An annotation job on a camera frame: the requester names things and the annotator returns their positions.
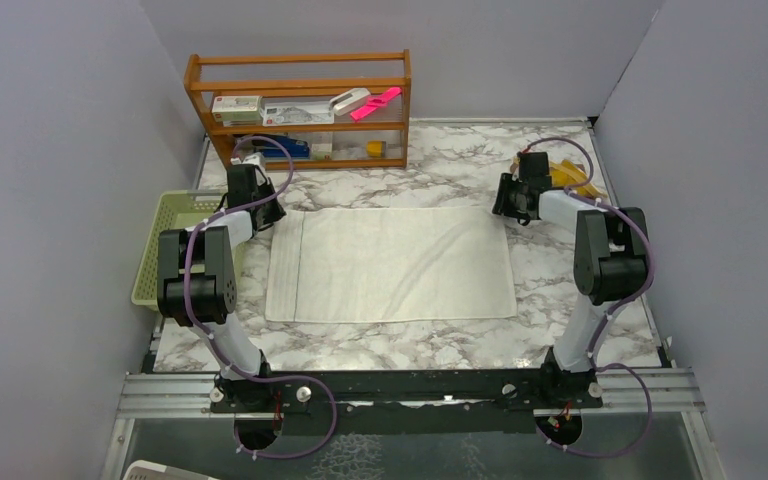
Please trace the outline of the white towel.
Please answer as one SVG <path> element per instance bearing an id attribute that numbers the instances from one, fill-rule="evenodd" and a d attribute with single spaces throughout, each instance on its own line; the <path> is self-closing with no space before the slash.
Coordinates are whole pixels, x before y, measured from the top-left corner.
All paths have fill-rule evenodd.
<path id="1" fill-rule="evenodd" d="M 272 322 L 487 320 L 517 311 L 504 223 L 482 207 L 290 211 L 272 237 Z"/>

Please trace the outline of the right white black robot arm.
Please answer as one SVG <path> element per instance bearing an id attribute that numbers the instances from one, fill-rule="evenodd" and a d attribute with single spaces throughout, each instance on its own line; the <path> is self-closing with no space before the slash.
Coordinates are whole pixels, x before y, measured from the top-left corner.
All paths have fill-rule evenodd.
<path id="1" fill-rule="evenodd" d="M 579 295 L 536 383 L 539 398 L 560 407 L 593 382 L 609 327 L 651 285 L 645 216 L 554 185 L 544 152 L 517 154 L 514 172 L 500 177 L 492 212 L 523 226 L 551 223 L 575 236 L 572 273 Z"/>

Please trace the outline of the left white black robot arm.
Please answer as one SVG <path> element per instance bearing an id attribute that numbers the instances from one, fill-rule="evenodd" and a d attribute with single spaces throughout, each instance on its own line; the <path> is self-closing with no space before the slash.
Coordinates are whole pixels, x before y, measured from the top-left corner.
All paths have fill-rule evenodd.
<path id="1" fill-rule="evenodd" d="M 236 396 L 258 411 L 273 401 L 268 362 L 236 315 L 234 253 L 285 216 L 279 190 L 262 159 L 251 155 L 227 170 L 225 204 L 193 227 L 158 236 L 156 303 L 161 315 L 190 329 L 220 364 L 220 377 L 238 381 Z"/>

